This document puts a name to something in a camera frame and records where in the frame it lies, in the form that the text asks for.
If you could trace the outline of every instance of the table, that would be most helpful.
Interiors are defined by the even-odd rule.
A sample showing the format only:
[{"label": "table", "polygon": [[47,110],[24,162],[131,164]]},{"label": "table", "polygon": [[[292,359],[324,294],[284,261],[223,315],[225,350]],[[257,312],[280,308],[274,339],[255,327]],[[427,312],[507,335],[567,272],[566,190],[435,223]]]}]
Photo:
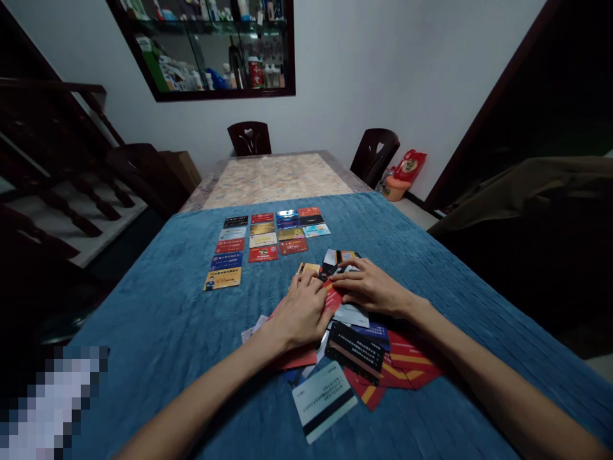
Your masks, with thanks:
[{"label": "table", "polygon": [[[243,261],[241,285],[203,292],[227,217],[318,206],[331,235],[278,261]],[[110,347],[100,396],[85,411],[74,459],[109,458],[270,314],[300,262],[358,250],[536,385],[613,447],[613,387],[514,308],[380,194],[356,193],[216,208],[172,217],[72,341]],[[319,364],[328,363],[327,358]],[[260,373],[213,421],[197,458],[517,459],[474,397],[442,377],[419,391],[389,389],[307,445],[291,389]]]},{"label": "table", "polygon": [[371,190],[327,150],[250,155],[219,161],[179,212]]}]

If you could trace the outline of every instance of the pixelated area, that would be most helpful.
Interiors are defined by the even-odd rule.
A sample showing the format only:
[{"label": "pixelated area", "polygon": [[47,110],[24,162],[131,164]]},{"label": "pixelated area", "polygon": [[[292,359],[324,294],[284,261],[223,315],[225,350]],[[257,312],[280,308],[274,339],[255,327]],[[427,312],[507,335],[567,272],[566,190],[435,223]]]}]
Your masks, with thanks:
[{"label": "pixelated area", "polygon": [[55,347],[53,359],[27,386],[0,431],[0,458],[53,460],[62,458],[80,433],[81,411],[97,397],[100,376],[107,372],[108,347]]}]

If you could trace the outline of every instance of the forearm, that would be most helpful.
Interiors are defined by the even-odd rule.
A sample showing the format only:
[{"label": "forearm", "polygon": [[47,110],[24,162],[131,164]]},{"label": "forearm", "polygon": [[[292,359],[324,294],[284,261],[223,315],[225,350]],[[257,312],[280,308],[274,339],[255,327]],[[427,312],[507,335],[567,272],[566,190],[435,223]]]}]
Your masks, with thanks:
[{"label": "forearm", "polygon": [[594,436],[429,303],[411,321],[451,360],[525,458],[610,458]]},{"label": "forearm", "polygon": [[184,458],[226,400],[283,352],[284,345],[269,340],[262,329],[143,426],[116,460]]}]

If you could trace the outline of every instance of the dark wooden chair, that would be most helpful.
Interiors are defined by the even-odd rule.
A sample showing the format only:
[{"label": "dark wooden chair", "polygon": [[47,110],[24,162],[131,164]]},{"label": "dark wooden chair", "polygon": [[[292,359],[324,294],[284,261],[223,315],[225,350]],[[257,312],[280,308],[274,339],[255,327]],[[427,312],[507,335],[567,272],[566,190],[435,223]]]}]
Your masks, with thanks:
[{"label": "dark wooden chair", "polygon": [[107,154],[107,163],[165,220],[190,197],[151,144],[128,144]]},{"label": "dark wooden chair", "polygon": [[356,156],[351,164],[351,172],[374,189],[385,168],[398,151],[400,142],[394,131],[373,128],[364,131]]},{"label": "dark wooden chair", "polygon": [[270,155],[268,125],[260,121],[244,121],[228,128],[234,151],[238,157]]}]

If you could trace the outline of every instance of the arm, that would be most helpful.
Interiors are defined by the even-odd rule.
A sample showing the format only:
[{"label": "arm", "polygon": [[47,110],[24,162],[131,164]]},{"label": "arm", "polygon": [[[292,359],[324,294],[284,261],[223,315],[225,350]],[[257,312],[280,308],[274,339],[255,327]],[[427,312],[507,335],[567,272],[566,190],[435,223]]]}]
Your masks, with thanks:
[{"label": "arm", "polygon": [[611,452],[500,359],[450,323],[432,304],[408,291],[368,259],[352,259],[360,272],[331,278],[348,289],[343,302],[407,319],[450,359],[513,446],[528,459],[613,458]]},{"label": "arm", "polygon": [[275,316],[143,426],[115,460],[184,458],[215,413],[253,375],[292,348],[320,342],[332,313],[321,313],[326,290],[314,276],[309,270],[295,276]]}]

